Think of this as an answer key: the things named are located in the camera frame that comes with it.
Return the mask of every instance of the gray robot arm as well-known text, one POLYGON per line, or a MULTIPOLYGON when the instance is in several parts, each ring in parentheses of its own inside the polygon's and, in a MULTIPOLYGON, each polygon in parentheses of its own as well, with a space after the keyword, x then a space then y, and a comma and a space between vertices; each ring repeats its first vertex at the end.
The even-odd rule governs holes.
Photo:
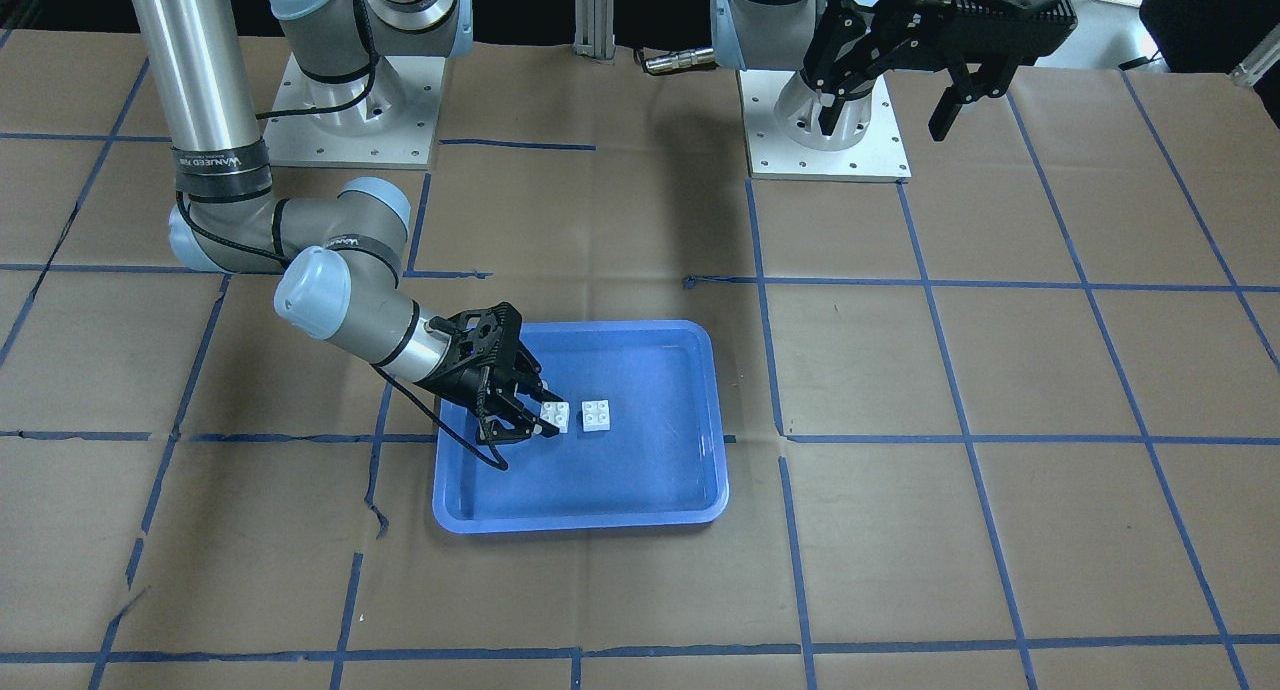
MULTIPOLYGON (((282 24, 302 69, 317 87, 332 90, 338 106, 348 106, 325 113, 333 122, 378 115, 380 58, 371 47, 397 47, 393 38, 406 35, 398 28, 416 33, 412 42, 426 42, 413 51, 440 55, 456 47, 461 32, 449 0, 369 0, 376 23, 352 14, 361 1, 273 0, 278 15, 285 9, 282 24), (366 35, 374 26, 383 37, 370 44, 366 35), (424 40, 430 35, 420 33, 424 26, 444 31, 424 40), (352 90, 361 84, 367 92, 352 90)), ((274 303, 280 317, 380 373, 470 408, 480 420, 479 440, 490 447, 535 431, 554 435, 554 426, 539 424, 516 398, 559 399, 520 342, 521 316, 513 307, 499 303, 443 317, 398 291, 410 221, 399 189, 360 178, 337 198, 275 196, 230 0, 133 5, 173 137, 177 204, 169 238, 177 257, 205 271, 283 271, 274 303)))

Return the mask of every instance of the work surface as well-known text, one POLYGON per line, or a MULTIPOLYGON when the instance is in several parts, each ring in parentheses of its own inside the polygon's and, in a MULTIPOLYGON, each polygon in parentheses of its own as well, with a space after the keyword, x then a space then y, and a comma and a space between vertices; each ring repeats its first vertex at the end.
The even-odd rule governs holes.
MULTIPOLYGON (((402 288, 699 323, 732 499, 462 538, 429 421, 278 320, 274 277, 177 266, 141 40, 0 44, 0 686, 1280 686, 1249 90, 1021 70, 932 143, 946 79, 892 76, 915 178, 785 183, 746 178, 731 72, 476 47, 431 174, 375 172, 416 201, 402 288)), ((287 47, 244 52, 269 108, 287 47)))

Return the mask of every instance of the metal base plate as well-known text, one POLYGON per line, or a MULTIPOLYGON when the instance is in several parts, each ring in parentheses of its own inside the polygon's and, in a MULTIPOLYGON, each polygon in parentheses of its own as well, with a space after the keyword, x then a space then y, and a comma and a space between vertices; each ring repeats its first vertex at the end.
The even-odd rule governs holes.
POLYGON ((773 105, 791 70, 741 70, 742 128, 751 178, 772 181, 849 181, 897 183, 911 175, 906 148, 884 78, 872 90, 872 119, 860 143, 846 151, 817 151, 782 132, 773 105))
MULTIPOLYGON (((314 116, 275 116, 266 124, 271 165, 369 166, 429 170, 444 90, 444 58, 388 58, 401 76, 408 105, 394 125, 375 134, 333 134, 314 116)), ((273 110, 306 108, 302 70, 289 58, 273 110)))

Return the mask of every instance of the metal column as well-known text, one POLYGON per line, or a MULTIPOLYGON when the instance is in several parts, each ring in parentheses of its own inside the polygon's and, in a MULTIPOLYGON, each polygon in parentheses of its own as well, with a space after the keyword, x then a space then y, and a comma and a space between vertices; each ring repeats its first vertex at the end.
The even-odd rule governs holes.
POLYGON ((613 60, 613 0, 575 0, 573 52, 613 60))

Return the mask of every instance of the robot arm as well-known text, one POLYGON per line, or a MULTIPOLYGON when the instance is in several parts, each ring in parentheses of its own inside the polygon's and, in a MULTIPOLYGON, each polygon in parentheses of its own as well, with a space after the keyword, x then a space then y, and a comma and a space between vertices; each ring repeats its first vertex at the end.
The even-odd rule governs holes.
MULTIPOLYGON (((416 20, 401 15, 417 14, 421 20, 440 0, 384 1, 390 10, 370 3, 375 14, 384 12, 411 26, 416 20)), ((351 12, 352 0, 324 0, 312 10, 342 3, 351 12)), ((360 178, 337 198, 275 196, 230 1, 133 4, 173 134, 178 202, 169 228, 177 257, 205 271, 283 271, 274 303, 278 315, 381 373, 470 408, 480 420, 483 443, 524 440, 535 431, 554 435, 554 426, 540 424, 517 399, 517 394, 538 402, 559 398, 545 388, 541 367, 520 342, 521 316, 513 307, 499 303, 443 317, 398 291, 410 220, 399 189, 387 181, 360 178)), ((285 29, 297 33, 296 23, 311 23, 315 12, 288 20, 285 29)), ((435 20, 447 23, 442 17, 435 20)), ((330 28, 330 38, 338 37, 334 44, 300 40, 296 49, 310 47, 300 61, 319 74, 349 74, 343 64, 356 64, 372 87, 378 58, 370 52, 370 61, 339 42, 348 31, 364 52, 366 38, 344 15, 343 26, 330 28)), ((361 78, 338 78, 338 84, 361 78)), ((360 102, 351 110, 364 111, 360 102)))
POLYGON ((942 140, 960 108, 1007 92, 1018 67, 1050 55, 1075 24, 1070 0, 712 0, 713 47, 653 58, 645 70, 796 70, 828 137, 884 72, 947 70, 952 87, 929 120, 942 140))

